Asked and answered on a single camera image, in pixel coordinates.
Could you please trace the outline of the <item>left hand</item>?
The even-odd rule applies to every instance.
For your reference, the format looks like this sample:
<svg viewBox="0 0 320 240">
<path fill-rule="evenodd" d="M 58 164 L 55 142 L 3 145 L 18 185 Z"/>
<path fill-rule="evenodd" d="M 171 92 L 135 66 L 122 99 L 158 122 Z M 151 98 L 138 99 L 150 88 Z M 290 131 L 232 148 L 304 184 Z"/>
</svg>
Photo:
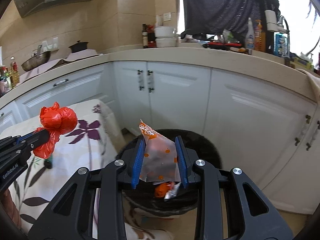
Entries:
<svg viewBox="0 0 320 240">
<path fill-rule="evenodd" d="M 21 229 L 22 223 L 20 213 L 12 200 L 9 189 L 5 190 L 3 194 L 1 194 L 1 203 L 4 207 L 4 211 L 13 221 L 13 223 L 17 226 L 18 229 Z"/>
</svg>

